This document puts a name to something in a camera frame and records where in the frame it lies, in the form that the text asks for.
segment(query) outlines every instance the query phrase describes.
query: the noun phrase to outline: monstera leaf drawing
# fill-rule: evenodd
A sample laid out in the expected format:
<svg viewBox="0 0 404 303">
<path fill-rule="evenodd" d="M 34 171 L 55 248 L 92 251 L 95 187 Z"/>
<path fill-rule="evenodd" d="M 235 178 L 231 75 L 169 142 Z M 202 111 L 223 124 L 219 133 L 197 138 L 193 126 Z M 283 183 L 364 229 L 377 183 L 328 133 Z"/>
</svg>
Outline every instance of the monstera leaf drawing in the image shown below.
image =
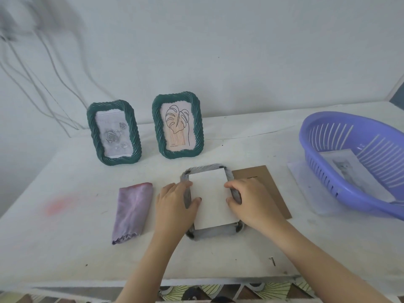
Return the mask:
<svg viewBox="0 0 404 303">
<path fill-rule="evenodd" d="M 187 132 L 189 145 L 189 111 L 179 110 L 178 106 L 171 105 L 166 112 L 166 124 L 170 129 L 171 147 L 185 145 L 184 131 Z"/>
</svg>

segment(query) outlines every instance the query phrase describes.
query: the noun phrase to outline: white wall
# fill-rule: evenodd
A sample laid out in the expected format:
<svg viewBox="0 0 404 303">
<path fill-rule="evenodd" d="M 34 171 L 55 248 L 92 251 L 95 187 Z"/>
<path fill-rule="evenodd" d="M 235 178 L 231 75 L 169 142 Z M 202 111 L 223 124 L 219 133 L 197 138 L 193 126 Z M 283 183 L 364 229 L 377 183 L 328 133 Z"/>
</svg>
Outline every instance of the white wall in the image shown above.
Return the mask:
<svg viewBox="0 0 404 303">
<path fill-rule="evenodd" d="M 94 79 L 127 100 L 138 123 L 152 121 L 158 94 L 192 91 L 204 117 L 264 112 L 382 100 L 404 71 L 404 0 L 67 1 L 77 16 L 55 0 L 58 18 L 83 36 Z M 85 99 L 110 101 L 84 74 L 77 37 L 51 36 Z M 39 41 L 15 46 L 85 124 L 83 106 L 61 86 Z M 0 83 L 1 213 L 65 136 L 1 70 Z"/>
</svg>

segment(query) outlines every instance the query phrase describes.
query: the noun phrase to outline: green picture frame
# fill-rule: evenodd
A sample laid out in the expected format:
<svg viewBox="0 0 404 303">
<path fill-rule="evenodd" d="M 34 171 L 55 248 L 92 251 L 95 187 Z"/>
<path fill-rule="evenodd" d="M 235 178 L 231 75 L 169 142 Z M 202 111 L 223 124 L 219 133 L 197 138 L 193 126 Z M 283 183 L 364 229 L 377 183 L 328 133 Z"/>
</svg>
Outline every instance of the green picture frame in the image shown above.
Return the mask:
<svg viewBox="0 0 404 303">
<path fill-rule="evenodd" d="M 195 147 L 193 149 L 182 149 L 180 151 L 171 151 L 167 149 L 167 140 L 164 135 L 164 125 L 166 125 L 167 119 L 165 119 L 165 121 L 162 119 L 160 110 L 164 103 L 175 103 L 179 101 L 185 101 L 191 103 L 190 112 L 192 113 L 192 116 L 194 118 L 193 132 L 195 135 Z M 204 147 L 202 115 L 200 110 L 199 99 L 197 98 L 197 96 L 195 96 L 194 93 L 190 91 L 185 91 L 178 94 L 160 94 L 154 99 L 151 109 L 153 113 L 154 128 L 158 142 L 158 149 L 164 157 L 169 159 L 175 159 L 181 157 L 195 157 L 202 152 Z M 190 126 L 188 127 L 188 142 L 189 142 L 189 129 Z"/>
<path fill-rule="evenodd" d="M 133 153 L 131 156 L 122 156 L 118 158 L 110 158 L 105 156 L 105 148 L 101 141 L 100 129 L 96 122 L 97 112 L 106 112 L 111 109 L 120 109 L 125 114 L 125 120 L 128 123 L 129 140 L 132 143 Z M 105 165 L 114 166 L 123 163 L 136 163 L 142 156 L 142 147 L 140 144 L 139 131 L 137 129 L 136 119 L 134 117 L 134 110 L 131 105 L 124 100 L 116 100 L 113 102 L 95 102 L 92 103 L 87 109 L 88 126 L 91 130 L 91 137 L 97 157 Z"/>
</svg>

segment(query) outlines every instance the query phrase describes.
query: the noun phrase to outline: red stain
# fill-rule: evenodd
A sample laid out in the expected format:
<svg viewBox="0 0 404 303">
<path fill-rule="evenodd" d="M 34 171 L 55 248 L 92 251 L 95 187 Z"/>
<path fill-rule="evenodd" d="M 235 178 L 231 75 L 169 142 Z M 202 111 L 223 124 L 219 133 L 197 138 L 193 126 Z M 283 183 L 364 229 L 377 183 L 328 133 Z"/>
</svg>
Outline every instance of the red stain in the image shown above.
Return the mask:
<svg viewBox="0 0 404 303">
<path fill-rule="evenodd" d="M 60 214 L 66 209 L 72 208 L 75 199 L 71 196 L 62 196 L 54 199 L 45 206 L 45 214 L 53 216 Z"/>
</svg>

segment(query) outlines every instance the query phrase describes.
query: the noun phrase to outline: lavender plastic colander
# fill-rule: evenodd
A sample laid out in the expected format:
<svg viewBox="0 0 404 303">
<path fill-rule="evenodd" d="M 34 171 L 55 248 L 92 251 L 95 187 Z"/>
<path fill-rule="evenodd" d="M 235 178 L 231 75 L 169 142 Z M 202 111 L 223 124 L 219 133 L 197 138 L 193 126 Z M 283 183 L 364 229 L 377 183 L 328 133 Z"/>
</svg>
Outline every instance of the lavender plastic colander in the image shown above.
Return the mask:
<svg viewBox="0 0 404 303">
<path fill-rule="evenodd" d="M 387 203 L 362 192 L 342 178 L 319 154 L 351 149 L 366 169 L 396 200 L 404 200 L 404 134 L 376 120 L 341 112 L 319 112 L 302 124 L 299 140 L 306 161 L 341 203 L 373 215 L 404 220 L 402 202 Z"/>
</svg>

